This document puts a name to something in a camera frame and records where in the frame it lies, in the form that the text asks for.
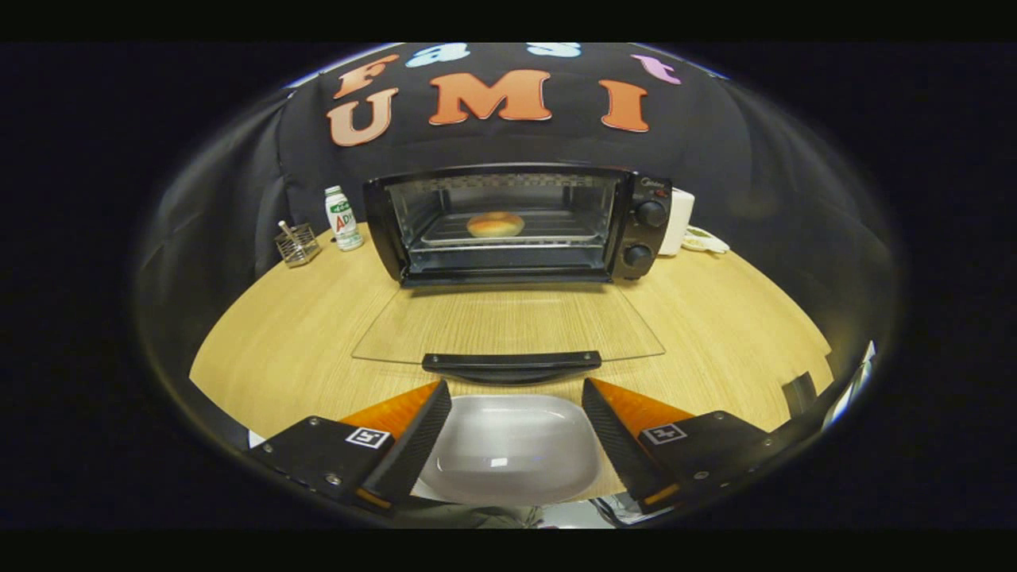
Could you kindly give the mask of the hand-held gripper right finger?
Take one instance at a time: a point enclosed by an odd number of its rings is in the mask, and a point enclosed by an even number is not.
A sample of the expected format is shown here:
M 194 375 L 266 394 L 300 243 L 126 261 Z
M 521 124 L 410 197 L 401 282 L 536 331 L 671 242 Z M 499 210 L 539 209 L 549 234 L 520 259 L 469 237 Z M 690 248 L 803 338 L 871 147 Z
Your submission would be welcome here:
M 701 508 L 755 477 L 791 444 L 731 412 L 691 414 L 600 379 L 584 380 L 582 409 L 645 513 Z

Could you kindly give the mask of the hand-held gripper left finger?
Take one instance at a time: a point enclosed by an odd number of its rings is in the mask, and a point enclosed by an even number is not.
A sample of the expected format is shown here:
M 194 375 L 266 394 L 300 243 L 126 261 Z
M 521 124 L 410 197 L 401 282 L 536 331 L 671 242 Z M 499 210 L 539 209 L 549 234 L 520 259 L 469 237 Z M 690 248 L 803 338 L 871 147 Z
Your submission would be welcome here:
M 386 513 L 410 497 L 451 409 L 447 381 L 432 381 L 345 419 L 308 416 L 246 455 L 331 502 Z

